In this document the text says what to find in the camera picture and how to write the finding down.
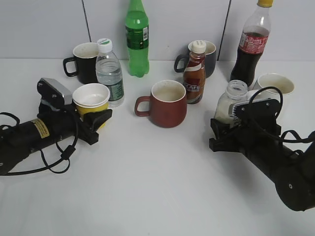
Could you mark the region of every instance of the bottle label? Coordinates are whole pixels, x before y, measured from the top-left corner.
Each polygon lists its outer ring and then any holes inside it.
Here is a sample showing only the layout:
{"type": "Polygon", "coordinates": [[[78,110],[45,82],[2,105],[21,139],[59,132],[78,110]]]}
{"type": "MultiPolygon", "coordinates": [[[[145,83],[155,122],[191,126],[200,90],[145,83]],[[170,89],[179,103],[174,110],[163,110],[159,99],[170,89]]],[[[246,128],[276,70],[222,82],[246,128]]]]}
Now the bottle label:
{"type": "Polygon", "coordinates": [[[197,103],[202,99],[206,73],[204,57],[190,58],[184,71],[184,87],[186,89],[187,103],[197,103]]]}
{"type": "Polygon", "coordinates": [[[184,82],[184,87],[187,93],[187,103],[197,103],[202,99],[203,95],[203,85],[190,85],[184,82]]]}
{"type": "Polygon", "coordinates": [[[242,32],[239,47],[243,52],[248,54],[262,54],[265,49],[267,40],[268,36],[263,36],[258,33],[242,32]]]}
{"type": "Polygon", "coordinates": [[[143,29],[126,27],[127,46],[130,49],[140,50],[149,46],[149,26],[143,29]]]}
{"type": "Polygon", "coordinates": [[[124,85],[123,80],[120,80],[114,85],[106,85],[110,91],[109,101],[117,101],[124,96],[124,85]]]}

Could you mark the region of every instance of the green soda bottle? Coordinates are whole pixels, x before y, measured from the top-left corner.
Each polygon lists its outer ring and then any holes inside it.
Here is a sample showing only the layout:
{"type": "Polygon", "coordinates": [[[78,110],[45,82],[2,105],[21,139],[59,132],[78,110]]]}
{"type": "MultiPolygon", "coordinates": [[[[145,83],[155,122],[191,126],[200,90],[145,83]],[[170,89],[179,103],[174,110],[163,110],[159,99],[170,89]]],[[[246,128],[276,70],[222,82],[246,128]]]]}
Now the green soda bottle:
{"type": "Polygon", "coordinates": [[[143,77],[149,73],[149,19],[141,0],[130,0],[126,17],[126,37],[130,75],[143,77]]]}

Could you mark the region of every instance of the wall seam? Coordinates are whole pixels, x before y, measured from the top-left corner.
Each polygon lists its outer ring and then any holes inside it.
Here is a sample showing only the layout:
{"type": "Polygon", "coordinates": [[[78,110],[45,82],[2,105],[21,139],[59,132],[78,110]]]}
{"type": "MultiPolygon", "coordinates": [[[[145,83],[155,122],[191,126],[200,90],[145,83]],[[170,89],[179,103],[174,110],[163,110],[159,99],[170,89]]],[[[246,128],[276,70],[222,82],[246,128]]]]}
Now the wall seam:
{"type": "Polygon", "coordinates": [[[90,28],[89,28],[89,23],[88,23],[88,17],[87,17],[87,13],[86,13],[86,11],[85,11],[85,6],[84,6],[84,1],[81,0],[81,2],[82,2],[84,17],[85,17],[85,23],[86,23],[87,30],[88,30],[89,40],[90,40],[90,42],[92,42],[92,40],[91,40],[91,34],[90,34],[90,28]]]}
{"type": "Polygon", "coordinates": [[[225,28],[226,28],[226,24],[227,24],[227,18],[228,18],[228,15],[229,15],[229,13],[230,13],[231,3],[232,3],[232,0],[229,1],[228,8],[227,8],[226,18],[225,18],[225,23],[224,23],[224,28],[223,28],[223,33],[222,33],[222,38],[221,38],[221,43],[220,43],[220,49],[219,49],[219,53],[218,53],[218,58],[217,58],[217,60],[220,60],[221,48],[222,48],[222,44],[223,44],[223,38],[224,38],[224,34],[225,34],[225,28]]]}

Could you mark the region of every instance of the brown mug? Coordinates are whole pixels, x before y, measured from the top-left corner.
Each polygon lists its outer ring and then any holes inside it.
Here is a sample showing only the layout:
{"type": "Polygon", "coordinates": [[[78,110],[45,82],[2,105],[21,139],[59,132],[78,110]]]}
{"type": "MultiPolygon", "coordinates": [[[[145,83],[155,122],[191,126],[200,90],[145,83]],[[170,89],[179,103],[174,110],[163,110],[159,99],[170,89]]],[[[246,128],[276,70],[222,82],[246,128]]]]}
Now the brown mug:
{"type": "Polygon", "coordinates": [[[150,120],[160,127],[175,127],[186,117],[186,89],[181,83],[173,80],[157,82],[153,85],[150,96],[137,99],[134,112],[139,117],[150,117],[150,120]],[[138,111],[141,102],[149,102],[148,111],[138,111]]]}

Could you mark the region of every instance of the yellow bottle cap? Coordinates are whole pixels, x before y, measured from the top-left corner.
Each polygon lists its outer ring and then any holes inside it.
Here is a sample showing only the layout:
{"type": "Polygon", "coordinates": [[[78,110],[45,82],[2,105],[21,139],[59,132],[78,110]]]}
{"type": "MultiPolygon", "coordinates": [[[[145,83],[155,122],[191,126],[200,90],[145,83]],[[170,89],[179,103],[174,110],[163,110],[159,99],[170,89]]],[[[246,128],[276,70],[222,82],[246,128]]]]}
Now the yellow bottle cap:
{"type": "Polygon", "coordinates": [[[272,7],[274,0],[258,0],[257,5],[261,7],[272,7]]]}

